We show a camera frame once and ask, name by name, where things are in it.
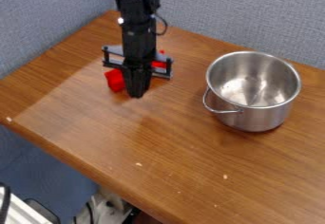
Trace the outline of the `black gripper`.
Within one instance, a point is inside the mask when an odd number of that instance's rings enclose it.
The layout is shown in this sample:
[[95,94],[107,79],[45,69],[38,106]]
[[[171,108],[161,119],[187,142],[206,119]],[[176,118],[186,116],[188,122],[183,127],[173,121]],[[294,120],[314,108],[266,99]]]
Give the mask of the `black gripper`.
[[[164,35],[164,32],[156,32],[156,23],[127,24],[121,23],[121,44],[119,46],[101,46],[104,53],[103,64],[107,67],[120,68],[123,63],[109,59],[109,55],[124,58],[133,66],[139,66],[145,62],[161,63],[160,68],[153,68],[153,74],[161,78],[171,78],[172,59],[164,56],[156,50],[156,37]],[[152,69],[149,66],[136,68],[132,71],[128,67],[121,68],[121,74],[129,96],[140,98],[147,91],[151,83]]]

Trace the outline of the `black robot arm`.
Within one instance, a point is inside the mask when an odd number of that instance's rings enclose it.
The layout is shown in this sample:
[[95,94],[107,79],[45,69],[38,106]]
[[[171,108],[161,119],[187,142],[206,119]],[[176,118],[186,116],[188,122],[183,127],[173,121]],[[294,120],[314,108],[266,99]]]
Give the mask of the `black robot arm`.
[[160,0],[115,0],[115,3],[121,45],[101,46],[103,66],[120,70],[128,95],[140,98],[152,77],[172,76],[173,60],[156,49],[156,37],[165,34],[165,29],[156,31],[156,19],[165,27],[167,22],[157,14]]

